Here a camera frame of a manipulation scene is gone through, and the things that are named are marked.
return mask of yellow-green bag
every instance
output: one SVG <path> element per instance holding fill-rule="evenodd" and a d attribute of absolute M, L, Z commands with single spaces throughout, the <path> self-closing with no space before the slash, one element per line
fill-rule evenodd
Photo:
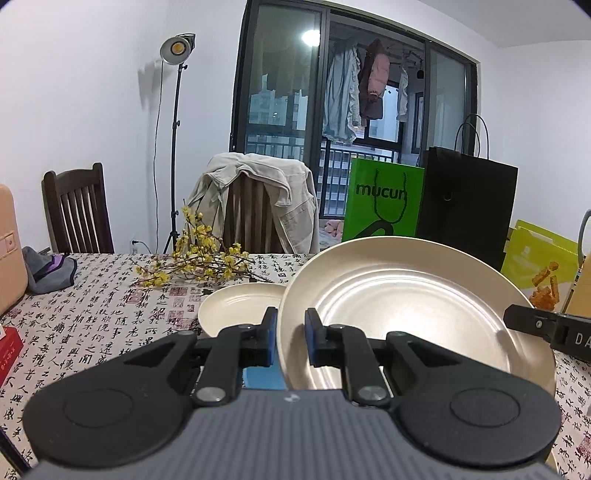
<path fill-rule="evenodd" d="M 551 239 L 554 245 L 557 245 L 560 248 L 564 248 L 569 252 L 577 253 L 577 242 L 571 240 L 570 238 L 566 238 L 565 236 L 551 232 L 550 230 L 546 230 L 545 228 L 534 225 L 533 223 L 524 222 L 523 220 L 516 221 L 515 228 L 519 227 L 525 228 L 530 232 L 539 233 L 540 235 Z"/>
<path fill-rule="evenodd" d="M 554 240 L 555 234 L 543 235 L 544 229 L 533 226 L 531 231 L 522 226 L 513 230 L 501 273 L 511 280 L 532 305 L 543 310 L 560 312 L 569 296 L 579 269 L 579 260 L 570 248 L 568 239 Z"/>

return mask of bag handle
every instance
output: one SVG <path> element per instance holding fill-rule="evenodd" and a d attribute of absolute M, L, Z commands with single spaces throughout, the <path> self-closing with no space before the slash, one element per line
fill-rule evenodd
<path fill-rule="evenodd" d="M 583 217 L 583 222 L 581 222 L 581 228 L 579 229 L 579 243 L 577 244 L 577 253 L 579 255 L 579 268 L 583 266 L 583 235 L 585 234 L 585 227 L 587 226 L 587 222 L 591 218 L 591 210 L 587 210 Z"/>
<path fill-rule="evenodd" d="M 478 153 L 476 154 L 476 156 L 480 157 L 480 135 L 478 135 L 478 130 L 476 130 L 476 127 L 474 125 L 472 125 L 470 122 L 462 123 L 460 125 L 460 127 L 457 129 L 456 141 L 453 144 L 453 150 L 456 151 L 456 149 L 457 149 L 457 138 L 460 135 L 460 131 L 464 128 L 465 125 L 470 125 L 472 127 L 472 129 L 474 130 L 474 132 L 476 133 L 476 138 L 478 139 Z"/>
<path fill-rule="evenodd" d="M 464 127 L 465 124 L 470 125 L 474 130 L 476 130 L 476 127 L 474 125 L 472 125 L 470 122 L 468 122 L 468 119 L 471 116 L 475 116 L 476 117 L 476 123 L 478 124 L 478 119 L 480 119 L 480 121 L 482 122 L 482 125 L 484 125 L 484 130 L 486 132 L 486 159 L 490 160 L 491 159 L 491 142 L 488 138 L 488 127 L 486 126 L 486 122 L 484 121 L 484 119 L 478 115 L 478 113 L 469 113 L 466 115 L 466 118 L 464 119 L 464 123 L 462 123 L 460 125 L 460 128 L 458 128 L 458 131 L 456 133 L 456 145 L 457 145 L 457 136 L 459 135 L 460 130 Z M 476 131 L 476 136 L 478 137 L 478 155 L 477 157 L 480 157 L 480 137 L 478 136 L 478 132 Z"/>

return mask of tablecloth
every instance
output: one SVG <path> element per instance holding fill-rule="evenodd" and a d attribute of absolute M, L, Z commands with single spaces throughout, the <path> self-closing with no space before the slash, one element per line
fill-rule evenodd
<path fill-rule="evenodd" d="M 254 271 L 286 283 L 309 255 L 253 255 Z M 25 458 L 35 463 L 22 431 L 22 409 L 39 388 L 105 362 L 179 329 L 201 331 L 201 300 L 217 287 L 177 283 L 158 290 L 132 286 L 136 264 L 149 255 L 75 255 L 75 285 L 42 296 L 25 296 L 2 322 L 15 326 L 24 342 L 20 357 L 0 389 L 1 427 Z M 563 425 L 554 446 L 559 472 L 572 480 L 591 474 L 591 367 L 556 353 L 556 400 Z M 0 459 L 4 478 L 16 473 Z"/>

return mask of light blue shirt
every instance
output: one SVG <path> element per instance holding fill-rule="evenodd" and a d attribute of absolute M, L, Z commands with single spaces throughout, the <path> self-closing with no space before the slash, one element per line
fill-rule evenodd
<path fill-rule="evenodd" d="M 359 114 L 359 71 L 361 62 L 352 39 L 337 42 L 324 96 L 322 135 L 351 145 L 353 127 L 361 125 Z"/>

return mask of gray cloth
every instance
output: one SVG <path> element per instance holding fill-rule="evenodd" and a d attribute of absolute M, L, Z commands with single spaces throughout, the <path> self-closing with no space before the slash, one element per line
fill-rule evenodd
<path fill-rule="evenodd" d="M 63 254 L 42 255 L 31 247 L 24 247 L 22 256 L 27 266 L 29 293 L 40 295 L 63 290 L 74 284 L 78 265 L 73 258 Z"/>

